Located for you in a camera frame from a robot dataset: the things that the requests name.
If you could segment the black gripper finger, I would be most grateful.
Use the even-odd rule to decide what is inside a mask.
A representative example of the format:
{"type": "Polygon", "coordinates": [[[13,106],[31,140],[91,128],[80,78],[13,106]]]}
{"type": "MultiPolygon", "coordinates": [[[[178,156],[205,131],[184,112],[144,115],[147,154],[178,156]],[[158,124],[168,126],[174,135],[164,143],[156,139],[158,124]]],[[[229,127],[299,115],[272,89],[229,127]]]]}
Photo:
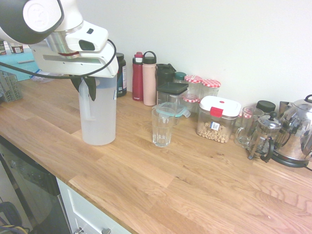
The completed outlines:
{"type": "Polygon", "coordinates": [[[75,87],[75,89],[79,92],[79,86],[83,81],[83,78],[73,78],[73,76],[70,76],[70,80],[75,87]]]}
{"type": "Polygon", "coordinates": [[[95,77],[85,77],[85,83],[88,86],[89,95],[92,101],[96,99],[96,79],[95,77]]]}

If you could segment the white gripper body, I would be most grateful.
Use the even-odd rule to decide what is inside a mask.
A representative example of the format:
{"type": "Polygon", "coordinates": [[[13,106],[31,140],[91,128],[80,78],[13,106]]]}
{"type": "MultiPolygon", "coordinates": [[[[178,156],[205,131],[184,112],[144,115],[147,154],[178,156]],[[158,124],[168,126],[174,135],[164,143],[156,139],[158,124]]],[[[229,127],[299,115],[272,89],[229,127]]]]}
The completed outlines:
{"type": "Polygon", "coordinates": [[[118,72],[116,47],[106,42],[99,52],[80,52],[77,58],[63,58],[46,41],[30,45],[35,62],[42,71],[66,75],[113,78],[118,72]]]}

